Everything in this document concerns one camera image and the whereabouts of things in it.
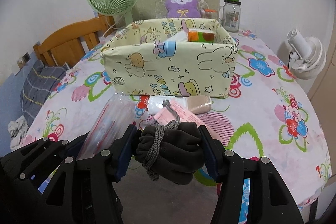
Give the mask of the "clear plastic zip bag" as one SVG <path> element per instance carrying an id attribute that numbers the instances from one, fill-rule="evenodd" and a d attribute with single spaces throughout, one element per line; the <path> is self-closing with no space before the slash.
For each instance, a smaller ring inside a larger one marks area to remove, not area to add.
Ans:
<path id="1" fill-rule="evenodd" d="M 134 119 L 135 102 L 122 93 L 112 95 L 92 126 L 77 159 L 92 158 L 109 148 L 116 139 L 122 138 Z"/>

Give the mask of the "pink paper packet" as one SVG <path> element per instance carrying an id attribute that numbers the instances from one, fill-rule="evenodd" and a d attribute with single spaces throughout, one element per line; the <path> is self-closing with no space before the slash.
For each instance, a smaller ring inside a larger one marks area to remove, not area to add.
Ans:
<path id="1" fill-rule="evenodd" d="M 177 112 L 180 117 L 181 122 L 195 122 L 197 126 L 204 125 L 208 129 L 211 137 L 213 139 L 218 139 L 223 142 L 223 138 L 216 133 L 213 129 L 210 128 L 205 122 L 198 118 L 191 111 L 183 108 L 178 102 L 172 100 L 170 102 L 170 107 Z M 161 125 L 167 125 L 171 120 L 176 120 L 175 115 L 171 114 L 167 107 L 163 107 L 157 114 L 154 115 L 154 119 Z"/>

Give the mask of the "beige and white socks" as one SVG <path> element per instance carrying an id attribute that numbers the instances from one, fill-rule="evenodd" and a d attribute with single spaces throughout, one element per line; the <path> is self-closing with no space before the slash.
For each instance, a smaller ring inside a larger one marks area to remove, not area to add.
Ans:
<path id="1" fill-rule="evenodd" d="M 212 101 L 209 96 L 150 96 L 147 102 L 147 110 L 150 115 L 157 114 L 163 108 L 163 101 L 168 100 L 170 103 L 176 102 L 184 109 L 191 111 L 193 114 L 204 114 L 211 110 Z"/>

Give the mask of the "yellow cartoon fabric storage box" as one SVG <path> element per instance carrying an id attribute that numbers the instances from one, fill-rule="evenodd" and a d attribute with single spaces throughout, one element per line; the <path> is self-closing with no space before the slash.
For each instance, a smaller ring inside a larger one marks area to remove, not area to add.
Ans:
<path id="1" fill-rule="evenodd" d="M 180 31 L 210 30 L 212 43 L 166 42 Z M 214 19 L 139 20 L 116 32 L 101 49 L 104 68 L 118 92 L 151 96 L 228 95 L 238 44 Z"/>

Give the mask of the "white cloth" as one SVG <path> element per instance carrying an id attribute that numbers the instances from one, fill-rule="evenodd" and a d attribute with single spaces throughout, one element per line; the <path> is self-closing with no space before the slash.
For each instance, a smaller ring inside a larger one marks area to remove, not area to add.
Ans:
<path id="1" fill-rule="evenodd" d="M 166 39 L 166 42 L 176 42 L 176 43 L 184 43 L 188 42 L 188 33 L 184 31 L 180 31 L 177 34 L 173 35 L 170 38 Z"/>

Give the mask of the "yellow cartoon tissue pack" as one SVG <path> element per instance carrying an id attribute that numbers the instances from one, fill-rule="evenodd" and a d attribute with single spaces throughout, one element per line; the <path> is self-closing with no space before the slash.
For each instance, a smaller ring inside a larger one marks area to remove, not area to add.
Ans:
<path id="1" fill-rule="evenodd" d="M 215 39 L 215 33 L 210 30 L 189 29 L 187 35 L 189 42 L 212 43 Z"/>

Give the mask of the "grey plaid pillow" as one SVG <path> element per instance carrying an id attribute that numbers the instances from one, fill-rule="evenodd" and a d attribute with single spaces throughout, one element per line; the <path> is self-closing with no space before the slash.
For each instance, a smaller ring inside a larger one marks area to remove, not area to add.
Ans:
<path id="1" fill-rule="evenodd" d="M 30 127 L 47 98 L 65 76 L 68 67 L 48 67 L 37 60 L 25 77 L 21 91 L 22 114 Z"/>

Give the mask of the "floral tablecloth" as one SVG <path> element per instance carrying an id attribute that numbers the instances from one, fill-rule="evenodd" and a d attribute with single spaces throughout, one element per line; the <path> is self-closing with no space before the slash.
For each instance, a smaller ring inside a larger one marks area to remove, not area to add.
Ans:
<path id="1" fill-rule="evenodd" d="M 285 64 L 261 39 L 250 31 L 233 38 L 239 53 L 228 96 L 214 99 L 211 111 L 200 119 L 240 156 L 270 158 L 299 211 L 305 212 L 333 173 L 318 116 Z M 86 133 L 113 92 L 96 46 L 50 91 L 22 145 Z M 209 223 L 220 186 L 206 169 L 185 186 L 164 178 L 152 182 L 140 163 L 132 161 L 115 189 L 125 223 Z"/>

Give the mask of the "wooden chair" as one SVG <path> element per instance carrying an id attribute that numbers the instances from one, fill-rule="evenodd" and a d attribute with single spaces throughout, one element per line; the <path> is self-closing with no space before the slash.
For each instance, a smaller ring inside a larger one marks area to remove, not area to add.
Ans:
<path id="1" fill-rule="evenodd" d="M 85 55 L 85 47 L 92 50 L 100 43 L 100 32 L 103 36 L 112 33 L 113 24 L 112 16 L 100 14 L 93 19 L 72 23 L 55 31 L 44 42 L 35 44 L 33 49 L 37 58 L 46 66 L 68 64 L 73 67 Z"/>

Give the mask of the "white standing fan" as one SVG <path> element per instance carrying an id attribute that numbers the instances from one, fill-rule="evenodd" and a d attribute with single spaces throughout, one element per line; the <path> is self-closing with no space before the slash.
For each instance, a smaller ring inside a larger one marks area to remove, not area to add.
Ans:
<path id="1" fill-rule="evenodd" d="M 318 38 L 304 38 L 298 29 L 292 29 L 286 36 L 291 47 L 288 58 L 289 70 L 301 80 L 317 77 L 326 64 L 326 52 Z"/>

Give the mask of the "glass jar green lid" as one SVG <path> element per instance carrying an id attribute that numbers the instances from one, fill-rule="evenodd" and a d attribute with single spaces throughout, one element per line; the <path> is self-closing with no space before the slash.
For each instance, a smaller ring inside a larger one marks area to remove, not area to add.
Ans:
<path id="1" fill-rule="evenodd" d="M 241 2 L 239 0 L 224 0 L 219 9 L 219 19 L 228 32 L 238 32 L 240 25 Z"/>

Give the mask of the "cotton swab container orange lid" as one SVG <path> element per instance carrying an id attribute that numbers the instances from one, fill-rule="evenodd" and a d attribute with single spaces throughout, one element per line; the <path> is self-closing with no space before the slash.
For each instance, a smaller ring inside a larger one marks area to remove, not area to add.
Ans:
<path id="1" fill-rule="evenodd" d="M 212 9 L 201 9 L 201 17 L 207 19 L 217 19 L 218 11 Z"/>

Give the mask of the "purple plush toy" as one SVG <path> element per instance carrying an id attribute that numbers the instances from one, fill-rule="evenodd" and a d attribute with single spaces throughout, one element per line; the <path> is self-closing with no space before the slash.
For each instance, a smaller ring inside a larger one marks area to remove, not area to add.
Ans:
<path id="1" fill-rule="evenodd" d="M 166 0 L 168 18 L 200 18 L 198 0 Z"/>

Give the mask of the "wall power socket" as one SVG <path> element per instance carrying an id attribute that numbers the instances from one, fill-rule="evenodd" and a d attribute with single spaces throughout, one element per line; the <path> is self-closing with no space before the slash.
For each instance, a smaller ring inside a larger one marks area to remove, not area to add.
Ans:
<path id="1" fill-rule="evenodd" d="M 26 53 L 26 54 L 24 54 L 24 55 L 22 56 L 22 60 L 23 60 L 24 63 L 29 62 L 30 59 L 31 59 L 31 57 L 30 57 L 30 55 L 29 55 L 28 53 Z"/>

